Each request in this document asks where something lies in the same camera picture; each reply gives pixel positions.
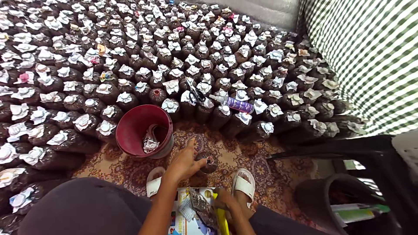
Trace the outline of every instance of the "white slipper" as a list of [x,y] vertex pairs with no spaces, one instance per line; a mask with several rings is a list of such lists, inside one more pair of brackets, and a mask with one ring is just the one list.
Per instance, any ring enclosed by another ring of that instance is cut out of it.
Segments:
[[[249,182],[238,176],[239,173],[244,173],[248,177]],[[234,194],[236,190],[241,191],[249,196],[251,198],[251,203],[254,201],[255,180],[249,170],[240,168],[235,174],[234,181],[232,183],[232,194]]]
[[160,188],[161,184],[161,177],[153,179],[155,174],[161,174],[163,175],[166,172],[166,170],[159,166],[155,167],[151,170],[151,172],[148,174],[147,177],[147,197],[151,197],[155,194],[157,194],[158,189]]

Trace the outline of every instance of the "black scissors handle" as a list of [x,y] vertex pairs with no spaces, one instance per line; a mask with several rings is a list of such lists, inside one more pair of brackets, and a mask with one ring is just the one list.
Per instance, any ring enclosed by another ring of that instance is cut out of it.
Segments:
[[191,101],[193,100],[197,100],[199,103],[203,103],[206,99],[206,96],[199,90],[197,89],[190,89],[190,93],[189,93],[189,99]]

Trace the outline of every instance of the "red bucket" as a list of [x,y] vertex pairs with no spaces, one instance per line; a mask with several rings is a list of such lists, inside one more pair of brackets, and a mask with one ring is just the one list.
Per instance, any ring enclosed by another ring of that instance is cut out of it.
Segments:
[[[164,128],[159,128],[160,131],[155,133],[155,137],[160,142],[159,147],[150,153],[145,153],[143,140],[151,124]],[[123,115],[118,123],[116,142],[122,151],[133,157],[163,158],[173,149],[173,122],[167,112],[158,106],[137,106]]]

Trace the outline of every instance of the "scissors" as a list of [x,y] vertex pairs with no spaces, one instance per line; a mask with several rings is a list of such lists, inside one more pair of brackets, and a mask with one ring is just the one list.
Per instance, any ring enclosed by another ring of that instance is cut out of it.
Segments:
[[206,96],[193,86],[192,84],[193,80],[190,81],[190,79],[186,78],[186,81],[190,87],[190,93],[189,93],[190,101],[193,102],[193,100],[197,100],[199,103],[203,103],[206,100]]

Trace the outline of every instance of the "floor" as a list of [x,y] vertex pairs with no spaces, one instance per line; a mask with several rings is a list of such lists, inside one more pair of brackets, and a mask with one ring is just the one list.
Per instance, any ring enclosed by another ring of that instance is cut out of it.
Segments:
[[97,177],[123,185],[136,195],[146,195],[146,178],[157,166],[167,167],[177,151],[187,141],[196,138],[196,150],[210,151],[218,156],[219,166],[210,175],[196,174],[185,186],[215,186],[231,190],[232,178],[239,168],[250,170],[257,183],[255,204],[263,204],[270,209],[290,217],[300,223],[316,227],[300,212],[292,194],[302,181],[317,176],[317,164],[311,160],[282,160],[267,163],[266,157],[282,151],[267,141],[251,145],[238,145],[235,140],[225,140],[219,132],[211,132],[205,126],[190,123],[177,123],[174,132],[174,148],[169,157],[153,159],[133,159],[119,148],[104,145],[102,150],[91,156],[83,167],[75,173],[77,177]]

